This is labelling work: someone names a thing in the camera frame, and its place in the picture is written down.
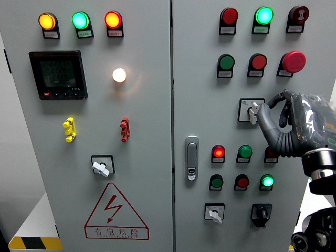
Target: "gray metal panel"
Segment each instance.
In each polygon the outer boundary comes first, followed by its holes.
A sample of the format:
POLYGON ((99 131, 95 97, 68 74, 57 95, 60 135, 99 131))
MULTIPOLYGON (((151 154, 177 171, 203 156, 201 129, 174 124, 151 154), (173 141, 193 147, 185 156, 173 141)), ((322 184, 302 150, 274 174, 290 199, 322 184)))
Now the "gray metal panel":
MULTIPOLYGON (((37 161, 65 251, 172 250, 169 1, 1 1, 0 29, 37 161), (107 38, 104 15, 123 17, 122 38, 107 38), (86 12, 94 38, 77 39, 74 12, 86 12), (58 18, 61 40, 43 39, 38 16, 58 18), (80 50, 88 99, 41 101, 28 52, 80 50), (116 85, 112 71, 124 68, 116 85), (66 143, 72 116, 77 137, 66 143), (120 122, 131 136, 121 142, 120 122), (115 175, 93 175, 91 155, 112 154, 115 175), (149 240, 86 239, 84 225, 113 182, 150 230, 149 240)), ((122 209, 115 216, 127 222, 122 209)))
MULTIPOLYGON (((173 3, 174 123, 176 251, 287 251, 307 178, 300 159, 280 158, 264 164, 267 143, 258 125, 237 122, 240 98, 265 98, 268 102, 284 88, 316 93, 330 98, 336 74, 334 1, 186 1, 173 3), (310 10, 302 34, 286 34, 288 13, 296 5, 310 10), (268 35, 252 35, 257 8, 270 6, 274 19, 268 35), (226 7, 239 13, 237 34, 218 35, 219 15, 226 7), (281 57, 300 50, 307 57, 304 69, 293 78, 276 77, 281 57), (248 61, 255 53, 266 55, 263 78, 247 78, 248 61), (233 78, 217 79, 220 55, 235 58, 233 78), (198 180, 184 178, 184 140, 199 138, 198 180), (211 149, 222 144, 224 164, 211 163, 211 149), (249 144, 253 155, 249 164, 237 164, 238 148, 249 144), (275 178, 273 191, 260 192, 262 175, 275 178), (209 191, 213 174, 223 176, 220 192, 209 191), (245 192, 234 191, 235 177, 247 174, 245 192), (204 220, 204 203, 225 203, 222 225, 204 220), (273 205, 266 228, 252 225, 253 203, 273 205)), ((278 121, 281 107, 272 111, 278 121)))

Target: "white switch knob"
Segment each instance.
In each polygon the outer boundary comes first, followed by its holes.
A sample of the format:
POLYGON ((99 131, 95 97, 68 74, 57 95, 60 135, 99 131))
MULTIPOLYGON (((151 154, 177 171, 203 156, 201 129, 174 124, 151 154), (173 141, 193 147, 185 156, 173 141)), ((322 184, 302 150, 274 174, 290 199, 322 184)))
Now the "white switch knob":
POLYGON ((252 108, 248 110, 248 114, 250 116, 250 122, 255 125, 257 122, 257 113, 259 110, 259 105, 256 102, 252 103, 252 108))
POLYGON ((92 168, 94 169, 94 171, 98 172, 104 177, 108 177, 110 174, 110 171, 106 169, 106 165, 104 164, 98 164, 97 162, 94 162, 92 168))
POLYGON ((210 210, 209 215, 214 222, 216 222, 218 224, 222 224, 222 219, 219 217, 217 212, 210 210))

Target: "lightning bolt symbol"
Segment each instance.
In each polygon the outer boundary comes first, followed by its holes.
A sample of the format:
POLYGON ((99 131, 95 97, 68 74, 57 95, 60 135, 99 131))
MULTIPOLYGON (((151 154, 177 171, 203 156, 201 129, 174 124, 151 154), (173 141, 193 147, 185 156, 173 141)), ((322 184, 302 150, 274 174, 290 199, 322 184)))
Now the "lightning bolt symbol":
POLYGON ((116 215, 116 213, 120 210, 120 208, 123 206, 123 205, 118 205, 118 206, 112 206, 111 207, 111 204, 112 204, 112 202, 115 200, 115 198, 117 198, 117 196, 116 195, 113 195, 112 197, 111 197, 111 199, 110 199, 110 201, 108 202, 108 204, 106 205, 106 207, 105 207, 105 209, 104 209, 104 211, 105 210, 109 210, 109 209, 113 209, 113 208, 118 208, 117 210, 116 210, 116 212, 112 215, 112 217, 111 218, 108 218, 108 220, 107 220, 107 224, 108 223, 110 223, 111 221, 113 221, 113 217, 114 217, 114 215, 116 215))

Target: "glowing white light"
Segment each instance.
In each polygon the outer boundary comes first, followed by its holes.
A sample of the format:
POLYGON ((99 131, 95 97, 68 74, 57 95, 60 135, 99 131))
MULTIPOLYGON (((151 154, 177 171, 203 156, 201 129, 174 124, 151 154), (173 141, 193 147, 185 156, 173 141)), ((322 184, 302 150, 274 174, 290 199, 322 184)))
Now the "glowing white light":
POLYGON ((112 77, 116 82, 123 82, 126 79, 126 71, 122 68, 117 68, 113 71, 112 77))

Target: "yellow and black hazard stripe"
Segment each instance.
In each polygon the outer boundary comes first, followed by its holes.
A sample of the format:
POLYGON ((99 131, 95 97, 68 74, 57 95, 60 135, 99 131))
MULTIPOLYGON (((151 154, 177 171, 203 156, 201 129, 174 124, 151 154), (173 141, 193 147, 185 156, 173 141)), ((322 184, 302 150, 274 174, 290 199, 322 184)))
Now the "yellow and black hazard stripe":
POLYGON ((56 237, 19 237, 15 236, 9 243, 10 249, 45 249, 63 250, 60 238, 56 237))

